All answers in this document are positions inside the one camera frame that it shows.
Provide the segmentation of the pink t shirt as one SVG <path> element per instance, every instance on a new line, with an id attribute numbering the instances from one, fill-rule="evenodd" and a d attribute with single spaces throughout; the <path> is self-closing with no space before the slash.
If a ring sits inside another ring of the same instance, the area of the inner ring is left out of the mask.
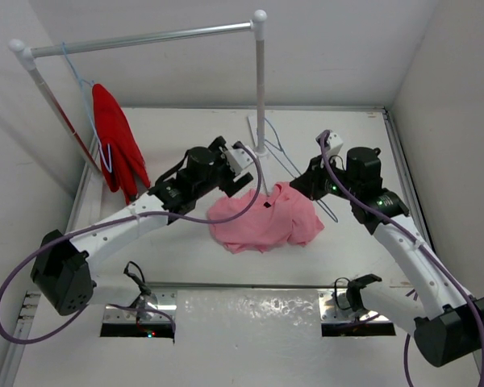
<path id="1" fill-rule="evenodd" d="M 323 229 L 313 203 L 286 181 L 276 183 L 269 196 L 259 194 L 239 218 L 210 225 L 213 239 L 233 254 L 305 246 Z"/>

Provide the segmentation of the light blue wire hanger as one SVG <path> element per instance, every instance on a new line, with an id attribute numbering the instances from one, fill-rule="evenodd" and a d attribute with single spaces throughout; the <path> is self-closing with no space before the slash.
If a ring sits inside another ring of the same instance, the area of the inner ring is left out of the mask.
<path id="1" fill-rule="evenodd" d="M 271 131 L 273 132 L 275 141 L 266 139 L 265 146 L 266 149 L 269 151 L 269 154 L 281 165 L 281 167 L 286 170 L 286 172 L 290 175 L 292 179 L 299 177 L 301 174 L 298 167 L 292 161 L 292 159 L 288 156 L 286 150 L 282 146 L 282 142 L 280 140 L 279 134 L 275 129 L 274 125 L 268 120 L 265 120 L 265 123 L 269 126 Z M 334 222 L 338 223 L 339 219 L 334 213 L 334 211 L 323 201 L 317 200 L 316 201 L 318 207 L 329 216 L 329 218 Z"/>

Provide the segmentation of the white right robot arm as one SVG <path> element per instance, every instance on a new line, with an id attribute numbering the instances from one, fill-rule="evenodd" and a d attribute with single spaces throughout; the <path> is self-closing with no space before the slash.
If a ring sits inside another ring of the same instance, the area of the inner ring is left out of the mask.
<path id="1" fill-rule="evenodd" d="M 390 253 L 419 297 L 414 302 L 395 296 L 379 276 L 367 274 L 348 282 L 337 306 L 386 316 L 414 338 L 429 364 L 441 367 L 482 348 L 484 297 L 476 298 L 444 274 L 407 206 L 383 187 L 379 154 L 377 148 L 352 148 L 345 169 L 338 169 L 326 152 L 312 158 L 290 185 L 312 201 L 328 194 L 347 198 L 355 219 Z"/>

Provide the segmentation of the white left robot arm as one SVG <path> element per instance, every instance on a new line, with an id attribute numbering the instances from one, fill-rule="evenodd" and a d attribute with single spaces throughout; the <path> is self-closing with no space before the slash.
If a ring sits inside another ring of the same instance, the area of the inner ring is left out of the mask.
<path id="1" fill-rule="evenodd" d="M 56 312 L 68 316 L 87 305 L 131 306 L 147 288 L 127 275 L 108 277 L 99 266 L 143 235 L 185 218 L 197 201 L 215 189 L 233 196 L 252 181 L 248 167 L 257 158 L 237 142 L 223 137 L 197 146 L 161 175 L 146 193 L 113 215 L 62 235 L 48 233 L 35 258 L 31 279 Z"/>

